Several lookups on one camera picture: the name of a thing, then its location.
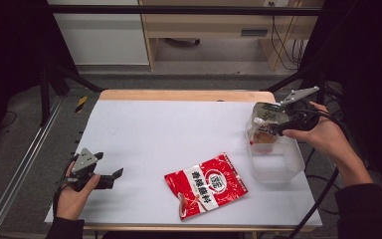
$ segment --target table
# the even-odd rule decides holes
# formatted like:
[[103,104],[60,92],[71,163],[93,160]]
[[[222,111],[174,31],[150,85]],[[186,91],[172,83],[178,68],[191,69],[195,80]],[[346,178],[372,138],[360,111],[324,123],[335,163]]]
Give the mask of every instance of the table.
[[[277,7],[318,7],[324,0],[269,1]],[[236,6],[268,7],[266,0],[139,0],[142,6]],[[154,70],[161,38],[229,38],[259,39],[264,56],[271,70],[276,70],[284,58],[285,47],[292,39],[309,40],[317,21],[316,16],[277,16],[273,31],[272,16],[221,16],[221,15],[175,15],[142,14],[144,38],[151,70]]]
[[[245,122],[271,93],[245,91],[127,91],[101,93],[77,152],[102,151],[95,169],[112,174],[113,189],[95,190],[80,218],[92,230],[291,230],[314,203],[303,172],[285,184],[250,174]],[[227,152],[249,193],[215,210],[179,219],[179,201],[165,174]],[[52,208],[45,222],[52,223]],[[304,230],[321,226],[315,212]]]

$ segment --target printed logo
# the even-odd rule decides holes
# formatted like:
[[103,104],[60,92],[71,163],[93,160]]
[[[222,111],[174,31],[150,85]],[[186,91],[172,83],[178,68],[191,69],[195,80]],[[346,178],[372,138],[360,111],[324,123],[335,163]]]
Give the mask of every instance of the printed logo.
[[226,177],[219,170],[209,170],[206,175],[206,182],[213,193],[222,193],[226,190]]

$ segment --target sleeve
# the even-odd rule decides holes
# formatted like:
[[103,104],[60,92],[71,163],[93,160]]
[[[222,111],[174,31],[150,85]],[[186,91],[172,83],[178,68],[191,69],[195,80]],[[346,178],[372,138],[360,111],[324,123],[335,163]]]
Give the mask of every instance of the sleeve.
[[55,217],[46,239],[82,239],[84,220],[72,221]]
[[359,184],[335,193],[340,218],[339,239],[382,238],[382,188]]

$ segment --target finger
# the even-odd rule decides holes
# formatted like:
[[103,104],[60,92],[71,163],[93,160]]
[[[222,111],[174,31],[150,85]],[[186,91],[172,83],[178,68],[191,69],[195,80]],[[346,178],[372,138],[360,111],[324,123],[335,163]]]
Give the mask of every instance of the finger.
[[86,184],[86,186],[83,188],[81,193],[85,195],[90,195],[92,191],[96,188],[98,185],[98,181],[100,180],[100,175],[95,174]]
[[65,176],[69,177],[71,175],[71,170],[73,170],[73,167],[74,167],[74,161],[72,161],[70,163],[70,166],[68,166],[68,170],[67,170],[67,173],[65,174]]
[[309,102],[310,104],[312,104],[316,109],[318,110],[321,110],[321,111],[324,111],[324,112],[327,112],[328,113],[328,110],[327,110],[327,107],[324,106],[324,105],[320,105],[320,104],[317,104],[315,102]]
[[306,141],[308,132],[295,129],[286,129],[283,131],[283,134],[296,140]]

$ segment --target aluminum rail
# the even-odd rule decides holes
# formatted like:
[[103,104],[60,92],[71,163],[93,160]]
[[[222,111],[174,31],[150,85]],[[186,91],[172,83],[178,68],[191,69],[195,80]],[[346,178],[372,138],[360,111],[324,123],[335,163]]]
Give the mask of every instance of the aluminum rail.
[[42,147],[42,144],[55,121],[55,118],[61,108],[63,101],[64,97],[56,98],[56,101],[54,102],[52,107],[52,114],[50,118],[48,119],[47,123],[44,126],[41,126],[37,131],[36,136],[30,144],[30,147],[27,150],[26,154],[24,155],[23,160],[18,166],[17,171],[14,173],[14,176],[12,177],[10,183],[5,189],[5,192],[1,196],[0,226],[3,220],[5,219],[5,216],[8,213],[8,210],[10,209],[12,203],[14,202],[15,197],[17,196],[18,191],[20,190],[21,185],[23,184],[23,181],[27,176],[27,173],[30,170],[30,167],[32,166],[40,148]]

